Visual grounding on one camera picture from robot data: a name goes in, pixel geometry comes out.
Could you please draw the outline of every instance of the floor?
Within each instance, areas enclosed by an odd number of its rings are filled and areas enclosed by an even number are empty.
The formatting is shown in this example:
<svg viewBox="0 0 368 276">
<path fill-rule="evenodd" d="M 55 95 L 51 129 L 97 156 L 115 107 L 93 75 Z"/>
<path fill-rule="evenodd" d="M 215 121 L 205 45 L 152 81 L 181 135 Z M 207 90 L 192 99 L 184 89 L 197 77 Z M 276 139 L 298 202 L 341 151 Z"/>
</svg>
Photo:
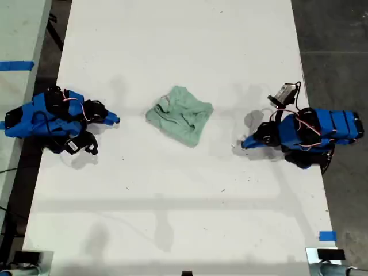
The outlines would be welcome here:
<svg viewBox="0 0 368 276">
<path fill-rule="evenodd" d="M 368 1 L 367 0 L 292 0 L 301 60 L 309 103 L 316 108 L 357 111 L 365 128 L 368 122 Z M 54 24 L 65 36 L 71 0 L 54 0 Z M 61 53 L 46 34 L 37 73 L 35 92 L 56 82 Z M 338 246 L 344 248 L 347 263 L 368 270 L 368 165 L 363 159 L 368 143 L 362 141 L 339 147 L 324 174 L 332 227 Z M 40 151 L 25 146 L 22 155 Z M 11 209 L 27 216 L 32 203 L 37 170 L 18 175 L 10 199 Z M 19 221 L 18 233 L 26 224 Z"/>
</svg>

